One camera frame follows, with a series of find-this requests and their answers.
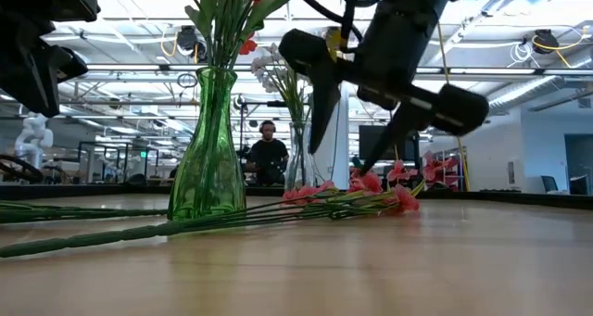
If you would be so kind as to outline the red ruffled flower bunch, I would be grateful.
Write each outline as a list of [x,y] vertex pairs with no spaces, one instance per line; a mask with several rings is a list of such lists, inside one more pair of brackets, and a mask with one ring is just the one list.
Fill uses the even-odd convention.
[[208,65],[215,68],[233,67],[238,55],[246,55],[257,46],[242,30],[246,22],[247,0],[217,0],[212,22],[212,35],[205,39]]

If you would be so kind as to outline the pink flower bunch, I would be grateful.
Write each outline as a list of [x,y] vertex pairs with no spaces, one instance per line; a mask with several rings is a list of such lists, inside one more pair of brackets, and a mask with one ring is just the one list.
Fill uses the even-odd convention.
[[319,187],[303,186],[299,190],[286,191],[283,198],[277,202],[245,207],[225,214],[189,221],[168,219],[159,225],[0,246],[0,258],[191,232],[320,218],[340,220],[357,216],[381,216],[416,211],[420,207],[417,195],[424,189],[426,183],[436,180],[436,174],[439,171],[443,172],[450,168],[452,160],[450,158],[443,161],[429,159],[427,165],[419,171],[407,167],[403,160],[399,159],[390,168],[384,180],[372,170],[361,175],[363,165],[363,163],[357,163],[350,168],[349,188],[346,191],[339,190],[333,182],[326,181]]

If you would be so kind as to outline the clear glass vase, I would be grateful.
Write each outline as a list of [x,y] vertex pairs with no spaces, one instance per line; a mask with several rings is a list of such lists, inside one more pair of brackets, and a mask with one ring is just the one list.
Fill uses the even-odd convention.
[[309,152],[309,122],[291,122],[291,140],[289,160],[284,173],[284,190],[299,190],[303,186],[316,187],[318,178],[314,168],[314,159]]

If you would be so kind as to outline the green glass vase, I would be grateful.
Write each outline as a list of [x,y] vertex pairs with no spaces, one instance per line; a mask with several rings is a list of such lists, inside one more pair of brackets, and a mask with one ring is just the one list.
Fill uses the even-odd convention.
[[231,125],[231,91],[236,74],[199,70],[200,109],[170,192],[168,219],[189,221],[246,207],[244,177]]

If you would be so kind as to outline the black monitor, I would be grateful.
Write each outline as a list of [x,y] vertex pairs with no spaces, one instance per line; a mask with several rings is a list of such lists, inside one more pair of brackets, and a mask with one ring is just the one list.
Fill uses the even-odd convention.
[[[385,126],[360,125],[359,126],[359,157],[368,159],[372,150],[385,130]],[[402,159],[404,162],[415,162],[420,157],[419,135],[411,133],[404,141],[398,141],[395,146],[387,149],[380,160]]]

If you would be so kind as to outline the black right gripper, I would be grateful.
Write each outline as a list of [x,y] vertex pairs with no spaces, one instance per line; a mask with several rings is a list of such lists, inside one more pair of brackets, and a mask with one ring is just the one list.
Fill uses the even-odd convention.
[[339,84],[353,83],[365,100],[396,112],[378,137],[360,174],[365,175],[390,147],[412,133],[433,126],[454,135],[480,127],[489,112],[478,94],[445,84],[434,94],[412,83],[435,25],[401,16],[377,15],[372,19],[352,61],[330,57],[319,36],[293,29],[279,51],[288,65],[304,74],[313,86],[309,152],[319,149],[341,94]]

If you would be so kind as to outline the person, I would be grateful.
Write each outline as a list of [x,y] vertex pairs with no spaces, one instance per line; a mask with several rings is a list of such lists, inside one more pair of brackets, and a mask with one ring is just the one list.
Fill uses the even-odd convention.
[[260,124],[261,139],[250,149],[246,169],[256,173],[258,185],[284,183],[284,170],[289,159],[286,145],[274,137],[275,124],[265,120]]

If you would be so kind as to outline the black metal cage frame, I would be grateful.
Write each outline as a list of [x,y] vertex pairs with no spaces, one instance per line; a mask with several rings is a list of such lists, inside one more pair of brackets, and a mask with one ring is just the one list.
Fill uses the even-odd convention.
[[80,183],[126,183],[158,173],[160,151],[133,142],[79,142]]

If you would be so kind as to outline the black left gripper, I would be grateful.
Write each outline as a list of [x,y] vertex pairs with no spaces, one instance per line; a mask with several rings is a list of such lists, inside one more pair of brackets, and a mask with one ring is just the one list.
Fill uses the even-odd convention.
[[[0,0],[0,88],[29,111],[59,113],[57,84],[88,72],[67,47],[47,45],[42,37],[56,22],[97,20],[97,0]],[[17,50],[23,46],[25,51]]]

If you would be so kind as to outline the white flower bunch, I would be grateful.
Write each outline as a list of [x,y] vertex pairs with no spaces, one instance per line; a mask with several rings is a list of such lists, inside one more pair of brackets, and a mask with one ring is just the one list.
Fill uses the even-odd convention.
[[288,109],[290,123],[310,122],[309,79],[293,70],[276,44],[265,47],[262,57],[251,63],[251,72],[268,93],[277,93]]

